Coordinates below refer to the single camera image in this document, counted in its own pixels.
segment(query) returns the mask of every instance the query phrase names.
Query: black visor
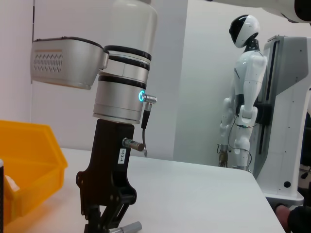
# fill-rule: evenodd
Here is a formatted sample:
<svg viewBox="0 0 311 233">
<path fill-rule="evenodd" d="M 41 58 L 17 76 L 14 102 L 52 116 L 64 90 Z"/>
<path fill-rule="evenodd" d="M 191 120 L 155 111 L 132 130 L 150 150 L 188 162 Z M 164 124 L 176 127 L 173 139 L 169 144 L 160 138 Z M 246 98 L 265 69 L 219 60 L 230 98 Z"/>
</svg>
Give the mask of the black visor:
<svg viewBox="0 0 311 233">
<path fill-rule="evenodd" d="M 244 22 L 246 21 L 247 17 L 248 17 L 248 15 L 243 15 L 243 16 L 237 17 L 231 23 L 229 33 L 231 35 L 231 38 L 232 38 L 234 44 L 237 41 L 238 35 L 239 35 L 241 28 L 242 28 Z"/>
</svg>

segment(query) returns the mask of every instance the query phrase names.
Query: black cable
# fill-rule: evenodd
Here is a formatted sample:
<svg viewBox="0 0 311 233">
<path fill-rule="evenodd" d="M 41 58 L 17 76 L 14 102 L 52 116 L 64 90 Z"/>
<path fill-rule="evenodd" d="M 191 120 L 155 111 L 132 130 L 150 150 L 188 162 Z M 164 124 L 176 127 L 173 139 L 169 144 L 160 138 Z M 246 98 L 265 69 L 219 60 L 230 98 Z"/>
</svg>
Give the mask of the black cable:
<svg viewBox="0 0 311 233">
<path fill-rule="evenodd" d="M 144 113 L 142 115 L 142 121 L 141 121 L 141 128 L 142 129 L 147 128 L 149 116 L 150 116 L 150 111 L 144 110 Z"/>
<path fill-rule="evenodd" d="M 238 127 L 245 128 L 245 129 L 253 128 L 253 127 L 255 127 L 255 126 L 258 126 L 258 125 L 259 125 L 259 124 L 257 123 L 257 124 L 256 124 L 256 125 L 254 125 L 254 126 L 245 126 L 245 125 L 237 125 L 235 122 L 234 122 L 234 124 L 235 124 L 236 126 L 238 126 Z"/>
<path fill-rule="evenodd" d="M 145 157 L 147 157 L 148 156 L 148 151 L 147 151 L 147 146 L 146 146 L 145 130 L 146 129 L 142 129 L 142 143 L 144 144 L 144 147 L 145 147 L 144 155 L 145 155 Z"/>
<path fill-rule="evenodd" d="M 232 131 L 233 126 L 234 126 L 234 125 L 237 125 L 237 124 L 235 123 L 235 120 L 236 120 L 236 119 L 237 119 L 237 116 L 235 116 L 235 118 L 233 119 L 233 124 L 232 124 L 232 126 L 231 126 L 231 129 L 230 129 L 230 132 L 229 132 L 229 136 L 228 136 L 228 145 L 229 145 L 232 149 L 235 149 L 235 150 L 244 150 L 244 151 L 247 151 L 247 152 L 248 152 L 249 156 L 251 157 L 251 160 L 250 160 L 250 162 L 249 162 L 249 165 L 247 166 L 247 170 L 249 170 L 249 166 L 251 165 L 252 160 L 253 160 L 253 157 L 252 157 L 251 152 L 249 152 L 248 150 L 243 149 L 243 148 L 234 148 L 234 147 L 232 147 L 232 146 L 230 145 L 230 134 L 231 134 L 231 131 Z"/>
</svg>

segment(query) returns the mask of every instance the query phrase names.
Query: white humanoid robot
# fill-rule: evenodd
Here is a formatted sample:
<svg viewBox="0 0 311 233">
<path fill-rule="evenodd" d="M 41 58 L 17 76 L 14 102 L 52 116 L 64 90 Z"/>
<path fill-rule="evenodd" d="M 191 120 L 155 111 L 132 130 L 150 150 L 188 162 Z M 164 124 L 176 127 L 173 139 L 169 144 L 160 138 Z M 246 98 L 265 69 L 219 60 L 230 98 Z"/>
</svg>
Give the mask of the white humanoid robot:
<svg viewBox="0 0 311 233">
<path fill-rule="evenodd" d="M 227 167 L 229 136 L 231 126 L 235 122 L 238 127 L 233 149 L 237 168 L 248 170 L 249 139 L 258 113 L 254 103 L 267 67 L 267 58 L 261 54 L 258 40 L 255 39 L 259 30 L 258 20 L 251 15 L 236 18 L 229 30 L 235 46 L 238 48 L 246 46 L 246 49 L 235 65 L 230 96 L 223 104 L 219 166 Z"/>
</svg>

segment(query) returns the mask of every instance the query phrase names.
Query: white wall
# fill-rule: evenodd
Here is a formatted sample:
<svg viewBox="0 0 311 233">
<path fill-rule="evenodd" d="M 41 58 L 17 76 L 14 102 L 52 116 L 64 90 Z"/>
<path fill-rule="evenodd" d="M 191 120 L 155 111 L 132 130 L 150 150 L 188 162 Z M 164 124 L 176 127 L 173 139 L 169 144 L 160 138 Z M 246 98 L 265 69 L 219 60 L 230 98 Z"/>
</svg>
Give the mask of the white wall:
<svg viewBox="0 0 311 233">
<path fill-rule="evenodd" d="M 112 2 L 36 1 L 35 39 L 78 36 L 107 45 Z M 158 96 L 158 103 L 151 113 L 146 141 L 150 157 L 173 159 L 187 0 L 153 0 L 152 5 L 158 12 L 158 29 L 147 92 Z M 97 81 L 90 91 L 34 82 L 32 122 L 49 124 L 62 147 L 91 150 L 96 89 Z M 140 126 L 136 126 L 134 139 L 141 141 Z"/>
<path fill-rule="evenodd" d="M 173 157 L 176 161 L 218 165 L 222 103 L 228 97 L 235 62 L 244 51 L 234 46 L 228 30 L 236 17 L 246 14 L 260 22 L 257 39 L 262 51 L 274 35 L 311 36 L 309 24 L 291 24 L 260 8 L 189 0 Z M 236 165 L 232 156 L 228 165 Z"/>
<path fill-rule="evenodd" d="M 33 0 L 0 1 L 0 119 L 30 121 Z"/>
</svg>

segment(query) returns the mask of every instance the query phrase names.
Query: black band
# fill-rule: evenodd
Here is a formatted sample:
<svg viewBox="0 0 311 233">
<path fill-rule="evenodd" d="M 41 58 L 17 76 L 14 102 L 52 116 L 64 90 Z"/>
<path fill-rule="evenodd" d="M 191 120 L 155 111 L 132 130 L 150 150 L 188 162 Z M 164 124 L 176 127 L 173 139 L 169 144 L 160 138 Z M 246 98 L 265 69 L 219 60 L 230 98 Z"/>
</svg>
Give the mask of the black band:
<svg viewBox="0 0 311 233">
<path fill-rule="evenodd" d="M 143 62 L 136 61 L 136 60 L 132 60 L 132 59 L 129 59 L 129 58 L 125 58 L 125 57 L 118 57 L 118 56 L 110 55 L 109 56 L 109 60 L 114 60 L 114 61 L 117 61 L 117 62 L 123 62 L 123 63 L 129 64 L 129 65 L 133 65 L 133 66 L 136 66 L 136 67 L 141 67 L 141 68 L 144 68 L 144 69 L 146 69 L 148 71 L 150 70 L 150 65 L 148 65 L 146 63 L 143 63 Z"/>
<path fill-rule="evenodd" d="M 142 89 L 146 89 L 147 85 L 145 83 L 141 83 L 138 81 L 120 78 L 120 77 L 114 77 L 114 76 L 106 76 L 106 75 L 100 75 L 98 77 L 98 81 L 105 81 L 105 82 L 111 82 L 111 83 L 121 83 L 125 85 L 135 86 Z"/>
<path fill-rule="evenodd" d="M 129 48 L 129 47 L 117 46 L 117 45 L 107 45 L 104 47 L 104 50 L 131 53 L 131 54 L 134 54 L 137 56 L 147 58 L 148 60 L 151 61 L 151 55 L 149 53 L 141 51 L 141 50 Z"/>
</svg>

